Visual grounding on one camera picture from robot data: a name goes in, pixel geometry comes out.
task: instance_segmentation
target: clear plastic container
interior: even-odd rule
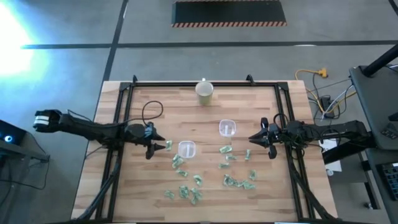
[[[219,125],[220,135],[223,137],[231,137],[236,132],[236,123],[233,120],[224,119]]]
[[[178,154],[182,158],[192,158],[196,153],[196,145],[193,141],[182,141],[178,144]]]

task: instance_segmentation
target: black floor mat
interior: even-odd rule
[[[286,26],[282,5],[276,0],[177,1],[172,27]]]

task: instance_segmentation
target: hazard striped edge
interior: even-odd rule
[[[174,28],[197,28],[197,27],[282,27],[286,22],[182,22],[174,23]]]

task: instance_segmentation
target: yellow cable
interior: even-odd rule
[[[295,72],[295,74],[294,74],[294,77],[296,78],[296,80],[299,80],[299,78],[297,77],[297,74],[299,74],[299,72],[309,72],[309,73],[315,73],[315,74],[320,75],[320,72],[318,72],[318,71],[300,69],[300,70],[297,70],[297,71]],[[318,97],[317,97],[312,91],[310,91],[307,87],[306,87],[305,89],[306,89],[309,93],[311,93],[311,95],[315,98],[315,100],[316,100],[317,103],[318,103],[319,110],[320,110],[322,113],[330,113],[330,112],[334,111],[335,108],[336,108],[341,102],[343,102],[343,100],[345,100],[345,99],[347,99],[347,98],[349,98],[349,97],[351,97],[351,96],[353,96],[353,95],[356,94],[356,91],[350,93],[349,95],[347,95],[347,96],[344,97],[343,99],[337,101],[337,102],[336,102],[336,105],[335,105],[334,107],[332,107],[330,110],[328,110],[328,111],[325,112],[325,111],[323,110],[322,106],[321,106],[321,103],[319,102]]]

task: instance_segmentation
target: keyboard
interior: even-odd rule
[[[391,199],[398,200],[398,163],[378,165],[378,170],[384,179]]]

